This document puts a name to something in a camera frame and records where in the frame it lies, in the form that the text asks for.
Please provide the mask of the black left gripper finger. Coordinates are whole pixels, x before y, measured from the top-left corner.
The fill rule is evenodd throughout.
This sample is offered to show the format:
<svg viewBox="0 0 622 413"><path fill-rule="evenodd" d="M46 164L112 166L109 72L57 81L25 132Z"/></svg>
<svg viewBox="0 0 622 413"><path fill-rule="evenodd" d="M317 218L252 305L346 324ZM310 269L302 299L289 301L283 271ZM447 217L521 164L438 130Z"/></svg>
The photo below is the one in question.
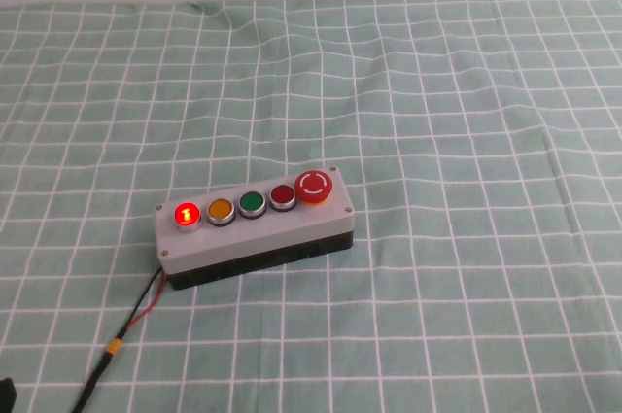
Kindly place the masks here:
<svg viewBox="0 0 622 413"><path fill-rule="evenodd" d="M14 381L7 377L0 381L0 413L12 413L17 400Z"/></svg>

